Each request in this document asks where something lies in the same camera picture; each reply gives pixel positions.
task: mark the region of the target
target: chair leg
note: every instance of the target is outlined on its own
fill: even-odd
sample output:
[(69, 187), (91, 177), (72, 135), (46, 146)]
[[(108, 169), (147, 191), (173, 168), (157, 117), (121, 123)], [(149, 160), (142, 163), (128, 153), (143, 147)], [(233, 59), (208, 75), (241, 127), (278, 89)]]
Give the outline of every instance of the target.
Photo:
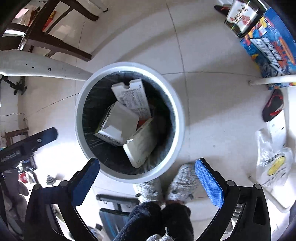
[(103, 12), (107, 12), (108, 8), (105, 6), (105, 4), (102, 3), (101, 0), (90, 0), (94, 5), (96, 5), (100, 10)]
[(56, 53), (56, 51), (53, 51), (53, 50), (50, 50), (46, 55), (45, 55), (45, 57), (51, 57), (51, 56), (53, 56), (54, 54)]
[(61, 52), (80, 58), (84, 61), (91, 60), (91, 54), (86, 53), (80, 49), (77, 49), (64, 41), (51, 36), (49, 34), (32, 34), (28, 40), (29, 45), (38, 46), (41, 48), (50, 49), (53, 52)]
[(71, 8), (75, 9), (77, 12), (81, 13), (83, 16), (87, 17), (92, 21), (98, 20), (98, 16), (92, 14), (91, 12), (87, 11), (85, 7), (83, 7), (79, 2), (76, 0), (61, 0), (61, 2), (67, 4)]
[(57, 20), (54, 21), (54, 23), (52, 25), (50, 25), (50, 27), (45, 31), (45, 33), (49, 33), (53, 28), (54, 26), (57, 25), (57, 23), (59, 21), (61, 21), (69, 12), (71, 12), (73, 10), (73, 8), (68, 8), (68, 10), (66, 12), (64, 12), (61, 16), (59, 16), (59, 18)]
[(40, 12), (37, 14), (35, 19), (33, 20), (31, 26), (26, 31), (19, 47), (17, 48), (18, 50), (26, 50), (26, 51), (29, 50), (28, 48), (26, 48), (26, 44), (27, 44), (27, 41), (30, 39), (30, 36), (33, 34), (36, 35), (36, 34), (42, 33), (42, 29), (46, 21), (48, 20), (52, 11), (55, 9), (55, 7), (58, 5), (59, 2), (60, 0), (47, 1), (47, 3), (43, 6), (43, 8), (40, 10)]

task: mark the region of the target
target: screw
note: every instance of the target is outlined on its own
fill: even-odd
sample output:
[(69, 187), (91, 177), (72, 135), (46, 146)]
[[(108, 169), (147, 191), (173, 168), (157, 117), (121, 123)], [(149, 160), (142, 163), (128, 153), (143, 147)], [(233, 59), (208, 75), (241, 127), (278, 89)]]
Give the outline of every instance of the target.
[(260, 190), (260, 189), (261, 189), (261, 185), (260, 185), (260, 184), (258, 184), (258, 183), (256, 183), (256, 184), (255, 184), (255, 188), (257, 188), (257, 189), (259, 189), (259, 190)]
[(234, 181), (231, 181), (231, 180), (227, 181), (227, 185), (233, 187), (234, 186)]
[(62, 187), (65, 187), (65, 186), (68, 185), (68, 181), (63, 180), (63, 181), (61, 181), (60, 185), (61, 185)]

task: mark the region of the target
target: blue textured pad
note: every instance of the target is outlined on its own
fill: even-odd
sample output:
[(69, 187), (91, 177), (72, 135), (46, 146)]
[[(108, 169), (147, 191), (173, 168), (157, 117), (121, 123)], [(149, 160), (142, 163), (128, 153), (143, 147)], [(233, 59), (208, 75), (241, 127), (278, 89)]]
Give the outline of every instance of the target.
[(100, 162), (96, 158), (91, 158), (91, 165), (78, 183), (78, 185), (74, 188), (72, 191), (72, 205), (73, 207), (80, 206), (87, 193), (89, 192), (91, 186), (94, 183), (94, 180), (96, 179), (97, 175), (100, 171)]
[(224, 203), (223, 191), (200, 159), (195, 161), (195, 173), (212, 203), (221, 208)]

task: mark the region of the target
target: tile grout line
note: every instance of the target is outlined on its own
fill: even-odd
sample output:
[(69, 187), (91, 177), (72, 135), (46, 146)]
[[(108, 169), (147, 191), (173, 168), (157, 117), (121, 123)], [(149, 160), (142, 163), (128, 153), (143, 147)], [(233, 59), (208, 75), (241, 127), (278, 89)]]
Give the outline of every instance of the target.
[[(51, 106), (51, 105), (53, 105), (53, 104), (55, 104), (55, 103), (57, 103), (57, 102), (60, 102), (60, 101), (62, 101), (62, 100), (64, 100), (64, 99), (70, 98), (70, 97), (75, 96), (75, 95), (78, 95), (78, 94), (79, 94), (79, 93), (74, 94), (74, 95), (70, 95), (70, 96), (68, 96), (68, 97), (65, 97), (65, 98), (63, 98), (63, 99), (61, 99), (61, 100), (58, 100), (58, 101), (56, 101), (56, 102), (54, 102), (54, 103), (52, 103), (52, 104), (47, 105), (46, 107)], [(31, 115), (37, 113), (37, 112), (40, 111), (40, 110), (37, 110), (36, 112), (34, 112), (34, 113), (32, 113), (32, 114), (30, 114), (30, 115), (28, 115), (28, 116), (25, 116), (24, 118), (28, 118), (29, 116), (31, 116)]]
[[(83, 22), (83, 25), (82, 25), (81, 34), (80, 34), (79, 43), (78, 43), (78, 49), (80, 47), (80, 41), (81, 41), (82, 32), (83, 32), (85, 22), (86, 22), (86, 17), (84, 17), (84, 22)], [(76, 80), (75, 80), (75, 83), (74, 83), (74, 95), (76, 95), (75, 93), (76, 93)]]
[(161, 75), (166, 75), (166, 74), (183, 74), (183, 73), (209, 73), (209, 74), (235, 74), (235, 75), (241, 75), (241, 76), (249, 76), (249, 77), (254, 77), (254, 78), (261, 78), (260, 76), (255, 76), (251, 74), (237, 74), (237, 73), (230, 73), (230, 72), (219, 72), (219, 71), (184, 71), (184, 72), (175, 72), (175, 73), (165, 73)]
[(189, 97), (188, 97), (188, 88), (187, 88), (187, 79), (186, 79), (186, 74), (185, 74), (184, 61), (183, 61), (183, 56), (182, 56), (182, 52), (181, 52), (181, 46), (180, 46), (180, 42), (179, 42), (177, 30), (176, 30), (176, 27), (175, 27), (175, 23), (174, 23), (172, 14), (170, 12), (170, 8), (168, 7), (168, 3), (167, 3), (166, 0), (165, 0), (165, 4), (167, 6), (168, 12), (170, 14), (170, 19), (171, 19), (171, 21), (173, 23), (173, 27), (174, 27), (174, 30), (175, 30), (176, 39), (177, 39), (177, 43), (178, 43), (178, 47), (179, 47), (179, 52), (180, 52), (180, 57), (181, 57), (182, 68), (183, 68), (183, 75), (184, 75), (184, 79), (185, 79), (185, 92), (186, 92), (186, 96), (187, 96), (187, 109), (188, 109), (188, 131), (189, 131), (188, 142), (189, 142), (189, 149), (190, 149), (190, 110), (189, 110)]
[(251, 75), (251, 74), (237, 74), (237, 73), (219, 72), (219, 71), (186, 71), (186, 73), (235, 74), (235, 75), (241, 75), (241, 76), (249, 76), (249, 77), (261, 78), (259, 76), (255, 76), (255, 75)]

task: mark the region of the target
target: white tile floor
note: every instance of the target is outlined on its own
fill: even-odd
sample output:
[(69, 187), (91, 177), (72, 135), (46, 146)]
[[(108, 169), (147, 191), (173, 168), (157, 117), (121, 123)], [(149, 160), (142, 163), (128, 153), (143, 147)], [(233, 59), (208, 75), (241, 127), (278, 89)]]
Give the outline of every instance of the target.
[[(239, 40), (223, 24), (215, 0), (106, 0), (102, 13), (87, 0), (80, 0), (99, 19), (92, 22), (72, 11), (51, 34), (92, 53), (89, 62), (57, 53), (52, 58), (95, 72), (117, 61), (148, 65), (172, 84), (186, 115), (183, 147), (172, 167), (161, 177), (164, 187), (184, 163), (204, 157), (214, 170), (238, 185), (251, 185), (247, 174), (255, 169), (255, 131), (265, 127), (261, 119), (269, 91), (247, 82), (260, 76)], [(60, 3), (60, 14), (66, 8)], [(36, 49), (36, 53), (45, 50)], [(46, 174), (63, 173), (69, 179), (86, 163), (74, 131), (75, 94), (83, 82), (53, 78), (27, 78), (27, 92), (19, 97), (26, 114), (29, 134), (56, 127), (59, 137), (36, 154), (39, 180)], [(131, 184), (119, 183), (99, 174), (94, 194), (134, 195)], [(203, 190), (196, 197), (205, 197)], [(94, 225), (98, 203), (82, 205), (82, 217)], [(195, 199), (189, 204), (192, 220), (212, 218), (216, 209), (209, 202), (208, 213)], [(202, 230), (197, 229), (195, 236)]]

